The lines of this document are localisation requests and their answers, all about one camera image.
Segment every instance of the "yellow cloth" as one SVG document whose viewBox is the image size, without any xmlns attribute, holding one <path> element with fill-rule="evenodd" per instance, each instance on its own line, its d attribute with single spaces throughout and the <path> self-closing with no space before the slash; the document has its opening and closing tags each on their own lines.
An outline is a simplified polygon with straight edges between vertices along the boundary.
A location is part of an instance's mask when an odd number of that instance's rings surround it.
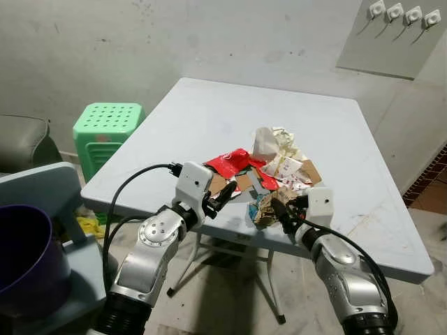
<svg viewBox="0 0 447 335">
<path fill-rule="evenodd" d="M 91 233 L 95 235 L 96 239 L 104 238 L 104 228 L 99 225 L 98 220 L 95 218 L 83 218 L 78 216 L 76 220 L 78 220 L 79 225 L 86 234 Z"/>
</svg>

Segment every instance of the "trash pile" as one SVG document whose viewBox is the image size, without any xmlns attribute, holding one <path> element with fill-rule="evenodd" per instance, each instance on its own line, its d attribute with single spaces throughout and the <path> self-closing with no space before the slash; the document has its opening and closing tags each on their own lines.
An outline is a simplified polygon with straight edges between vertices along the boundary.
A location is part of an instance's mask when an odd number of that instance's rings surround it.
<svg viewBox="0 0 447 335">
<path fill-rule="evenodd" d="M 277 221 L 270 206 L 272 198 L 285 204 L 321 181 L 314 164 L 296 147 L 294 139 L 282 127 L 258 128 L 253 152 L 236 149 L 206 162 L 216 172 L 210 185 L 212 196 L 218 196 L 235 180 L 237 188 L 232 198 L 253 186 L 257 198 L 249 203 L 250 218 L 259 228 L 272 225 Z"/>
</svg>

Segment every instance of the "green plastic stool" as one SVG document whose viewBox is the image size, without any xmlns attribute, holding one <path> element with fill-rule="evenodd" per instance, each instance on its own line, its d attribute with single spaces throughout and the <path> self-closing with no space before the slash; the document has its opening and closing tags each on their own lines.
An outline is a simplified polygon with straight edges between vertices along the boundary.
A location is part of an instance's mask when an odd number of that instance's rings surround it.
<svg viewBox="0 0 447 335">
<path fill-rule="evenodd" d="M 73 127 L 85 181 L 89 181 L 145 119 L 137 103 L 92 103 Z M 105 214 L 97 213 L 100 224 Z"/>
</svg>

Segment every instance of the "white table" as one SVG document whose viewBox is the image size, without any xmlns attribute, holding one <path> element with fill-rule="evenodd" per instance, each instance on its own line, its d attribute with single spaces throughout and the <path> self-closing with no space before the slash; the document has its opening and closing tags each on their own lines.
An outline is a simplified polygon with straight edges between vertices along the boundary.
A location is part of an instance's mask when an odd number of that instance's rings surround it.
<svg viewBox="0 0 447 335">
<path fill-rule="evenodd" d="M 154 163 L 205 162 L 239 147 L 250 150 L 260 126 L 284 126 L 334 191 L 332 228 L 381 265 L 385 275 L 420 283 L 433 272 L 425 247 L 354 100 L 182 78 L 82 190 L 85 204 L 106 211 L 119 185 Z M 175 178 L 140 176 L 117 201 L 122 215 L 169 204 Z M 257 230 L 247 199 L 227 204 L 200 233 L 307 257 L 281 226 Z"/>
</svg>

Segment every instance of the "floor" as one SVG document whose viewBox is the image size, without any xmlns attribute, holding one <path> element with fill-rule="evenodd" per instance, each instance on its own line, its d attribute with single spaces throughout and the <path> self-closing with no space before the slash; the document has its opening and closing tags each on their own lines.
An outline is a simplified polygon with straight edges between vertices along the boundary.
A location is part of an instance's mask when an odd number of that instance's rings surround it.
<svg viewBox="0 0 447 335">
<path fill-rule="evenodd" d="M 447 334 L 447 216 L 410 209 L 432 258 L 435 273 L 422 285 L 389 280 L 400 314 L 396 334 Z M 124 258 L 135 241 L 136 223 L 115 237 L 112 254 Z M 146 335 L 342 335 L 325 287 L 313 264 L 275 253 L 273 267 L 287 323 L 278 325 L 266 299 L 265 264 L 230 255 L 202 253 L 190 268 L 186 285 L 173 297 L 166 290 L 186 263 L 194 241 L 189 234 L 169 264 L 168 277 L 146 324 Z M 227 243 L 210 240 L 210 243 Z M 257 250 L 247 248 L 247 253 Z M 88 324 L 91 317 L 84 322 Z M 56 334 L 85 334 L 82 322 Z"/>
<path fill-rule="evenodd" d="M 411 208 L 447 215 L 447 169 L 416 198 Z"/>
</svg>

